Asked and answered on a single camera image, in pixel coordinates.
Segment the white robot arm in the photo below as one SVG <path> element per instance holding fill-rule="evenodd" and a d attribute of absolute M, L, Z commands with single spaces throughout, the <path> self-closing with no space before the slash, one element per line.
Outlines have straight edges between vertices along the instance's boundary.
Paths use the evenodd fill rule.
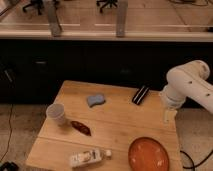
<path fill-rule="evenodd" d="M 213 85 L 207 82 L 210 68 L 202 60 L 193 60 L 171 68 L 166 74 L 167 84 L 159 96 L 164 106 L 164 122 L 192 99 L 213 114 Z"/>

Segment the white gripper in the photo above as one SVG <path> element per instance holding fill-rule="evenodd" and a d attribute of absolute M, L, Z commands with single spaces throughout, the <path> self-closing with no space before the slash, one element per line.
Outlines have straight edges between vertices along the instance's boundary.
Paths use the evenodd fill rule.
<path fill-rule="evenodd" d="M 170 85 L 166 85 L 159 93 L 163 105 L 166 108 L 164 112 L 164 122 L 170 123 L 174 120 L 177 111 L 184 104 L 184 96 Z"/>

